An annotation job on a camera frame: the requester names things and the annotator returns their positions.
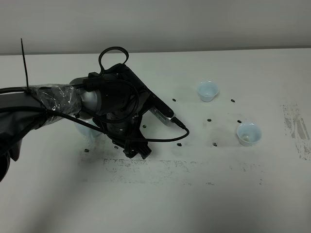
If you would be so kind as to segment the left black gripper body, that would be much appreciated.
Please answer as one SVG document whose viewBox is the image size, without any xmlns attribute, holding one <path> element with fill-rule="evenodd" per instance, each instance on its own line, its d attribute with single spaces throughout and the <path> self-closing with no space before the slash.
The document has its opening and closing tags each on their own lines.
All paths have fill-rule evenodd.
<svg viewBox="0 0 311 233">
<path fill-rule="evenodd" d="M 149 105 L 150 90 L 125 64 L 89 73 L 88 92 L 96 99 L 88 105 L 88 115 L 119 145 L 146 144 L 140 131 L 143 114 Z"/>
</svg>

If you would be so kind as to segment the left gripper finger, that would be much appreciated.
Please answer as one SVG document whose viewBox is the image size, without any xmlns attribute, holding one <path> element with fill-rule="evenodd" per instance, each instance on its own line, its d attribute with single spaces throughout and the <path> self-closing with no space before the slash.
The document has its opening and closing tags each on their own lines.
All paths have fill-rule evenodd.
<svg viewBox="0 0 311 233">
<path fill-rule="evenodd" d="M 132 159 L 137 154 L 140 154 L 142 159 L 146 159 L 152 152 L 147 142 L 137 142 L 126 140 L 124 144 L 124 154 L 126 157 Z"/>
</svg>

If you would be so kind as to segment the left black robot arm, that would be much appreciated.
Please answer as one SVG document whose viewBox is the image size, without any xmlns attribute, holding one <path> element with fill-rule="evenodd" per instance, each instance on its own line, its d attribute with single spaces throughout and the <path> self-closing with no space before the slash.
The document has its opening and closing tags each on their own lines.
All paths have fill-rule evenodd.
<svg viewBox="0 0 311 233">
<path fill-rule="evenodd" d="M 19 159 L 23 137 L 63 118 L 106 134 L 132 158 L 151 149 L 140 131 L 152 93 L 125 64 L 74 79 L 70 84 L 0 91 L 0 175 Z"/>
</svg>

